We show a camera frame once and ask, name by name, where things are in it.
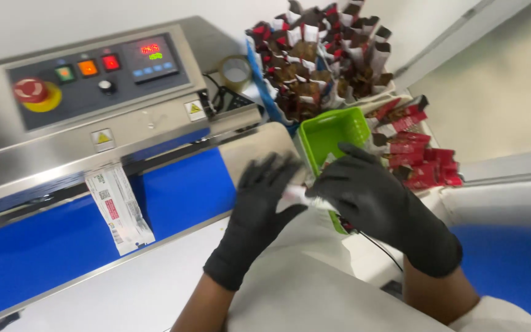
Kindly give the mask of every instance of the gloved hand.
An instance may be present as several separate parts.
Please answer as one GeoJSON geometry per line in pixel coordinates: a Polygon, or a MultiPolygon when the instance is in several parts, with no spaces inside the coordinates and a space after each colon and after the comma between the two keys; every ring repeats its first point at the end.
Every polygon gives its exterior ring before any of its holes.
{"type": "Polygon", "coordinates": [[[241,176],[237,202],[221,243],[204,265],[204,273],[227,290],[239,290],[253,261],[297,215],[307,209],[292,205],[280,213],[276,207],[282,192],[300,169],[300,163],[271,154],[261,165],[250,162],[241,176]]]}
{"type": "Polygon", "coordinates": [[[441,278],[462,260],[462,247],[446,225],[377,159],[352,144],[321,173],[306,196],[322,197],[353,227],[402,251],[411,265],[441,278]]]}

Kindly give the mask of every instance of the green plastic basket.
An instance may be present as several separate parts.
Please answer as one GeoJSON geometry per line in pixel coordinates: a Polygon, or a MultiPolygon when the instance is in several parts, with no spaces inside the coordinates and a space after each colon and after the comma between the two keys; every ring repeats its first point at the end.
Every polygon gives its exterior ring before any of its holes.
{"type": "MultiPolygon", "coordinates": [[[[311,169],[316,177],[321,171],[327,155],[331,152],[337,158],[344,155],[337,148],[339,142],[353,143],[363,147],[370,136],[370,129],[366,124],[362,110],[358,107],[330,110],[314,119],[304,121],[299,128],[299,136],[305,148],[305,153],[311,169]]],[[[341,234],[347,234],[335,212],[329,212],[333,226],[341,234]]]]}

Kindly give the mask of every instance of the yellow button base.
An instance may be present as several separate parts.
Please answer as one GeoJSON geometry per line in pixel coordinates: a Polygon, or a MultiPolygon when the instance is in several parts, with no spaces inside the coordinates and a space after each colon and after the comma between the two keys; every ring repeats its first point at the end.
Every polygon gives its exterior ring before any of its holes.
{"type": "Polygon", "coordinates": [[[44,101],[39,103],[22,103],[24,107],[31,110],[32,112],[44,113],[48,112],[49,110],[53,110],[55,107],[58,106],[58,104],[61,103],[61,100],[63,98],[63,93],[61,92],[61,89],[59,89],[58,86],[50,82],[44,82],[44,84],[48,89],[48,97],[44,99],[44,101]]]}

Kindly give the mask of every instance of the barcode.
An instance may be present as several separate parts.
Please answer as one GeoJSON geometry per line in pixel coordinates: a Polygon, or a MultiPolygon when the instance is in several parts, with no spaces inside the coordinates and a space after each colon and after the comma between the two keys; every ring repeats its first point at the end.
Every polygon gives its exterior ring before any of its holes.
{"type": "Polygon", "coordinates": [[[136,203],[136,201],[129,201],[128,203],[126,203],[126,205],[130,210],[130,214],[132,214],[132,216],[135,218],[136,225],[143,230],[149,230],[146,223],[144,222],[143,214],[140,212],[139,205],[136,203]]]}
{"type": "Polygon", "coordinates": [[[114,237],[114,242],[119,245],[121,244],[122,242],[122,238],[120,237],[120,234],[118,233],[118,230],[117,229],[111,229],[112,231],[112,236],[114,237]]]}
{"type": "Polygon", "coordinates": [[[105,200],[105,199],[109,199],[110,198],[110,192],[109,190],[102,190],[100,192],[100,200],[105,200]]]}

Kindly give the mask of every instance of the emergency stop button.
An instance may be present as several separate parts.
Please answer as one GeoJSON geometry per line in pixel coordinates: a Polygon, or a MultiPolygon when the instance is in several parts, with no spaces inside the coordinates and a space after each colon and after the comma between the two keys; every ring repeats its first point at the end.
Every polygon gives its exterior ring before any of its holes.
{"type": "Polygon", "coordinates": [[[40,103],[48,97],[48,89],[41,79],[29,77],[14,84],[14,95],[23,103],[40,103]]]}

